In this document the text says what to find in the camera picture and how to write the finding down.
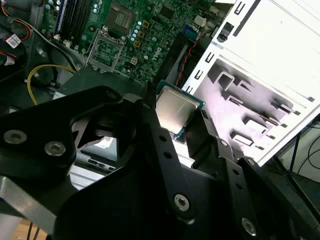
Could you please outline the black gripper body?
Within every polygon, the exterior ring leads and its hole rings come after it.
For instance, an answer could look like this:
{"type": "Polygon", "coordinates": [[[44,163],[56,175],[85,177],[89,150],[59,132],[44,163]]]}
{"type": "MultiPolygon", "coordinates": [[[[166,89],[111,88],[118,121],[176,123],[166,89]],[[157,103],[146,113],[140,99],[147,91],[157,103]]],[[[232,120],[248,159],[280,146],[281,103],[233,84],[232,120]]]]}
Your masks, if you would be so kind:
{"type": "Polygon", "coordinates": [[[256,240],[250,200],[236,210],[214,177],[182,167],[194,223],[185,224],[164,205],[147,167],[124,167],[74,194],[57,214],[55,240],[256,240]]]}

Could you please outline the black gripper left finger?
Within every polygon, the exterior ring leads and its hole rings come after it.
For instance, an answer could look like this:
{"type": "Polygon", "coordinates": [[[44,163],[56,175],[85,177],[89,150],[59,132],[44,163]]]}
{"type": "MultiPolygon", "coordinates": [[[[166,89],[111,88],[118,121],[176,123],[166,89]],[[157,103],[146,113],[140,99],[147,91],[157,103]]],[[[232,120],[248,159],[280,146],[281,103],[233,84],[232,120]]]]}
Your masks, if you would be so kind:
{"type": "Polygon", "coordinates": [[[164,207],[182,223],[193,224],[196,206],[155,106],[142,99],[130,102],[106,86],[3,116],[0,173],[20,180],[29,193],[45,193],[67,180],[77,148],[105,135],[117,140],[121,166],[115,171],[148,168],[162,193],[164,207]]]}

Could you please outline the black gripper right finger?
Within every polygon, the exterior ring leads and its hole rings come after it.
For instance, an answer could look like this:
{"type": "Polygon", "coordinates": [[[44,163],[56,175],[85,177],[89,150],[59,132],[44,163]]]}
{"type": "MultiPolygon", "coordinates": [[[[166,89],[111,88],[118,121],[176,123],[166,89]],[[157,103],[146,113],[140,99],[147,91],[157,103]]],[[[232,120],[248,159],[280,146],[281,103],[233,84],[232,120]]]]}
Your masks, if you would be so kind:
{"type": "Polygon", "coordinates": [[[185,129],[192,168],[218,184],[216,205],[233,220],[243,240],[318,240],[320,225],[310,225],[267,173],[250,157],[236,160],[230,145],[215,134],[204,110],[185,129]]]}

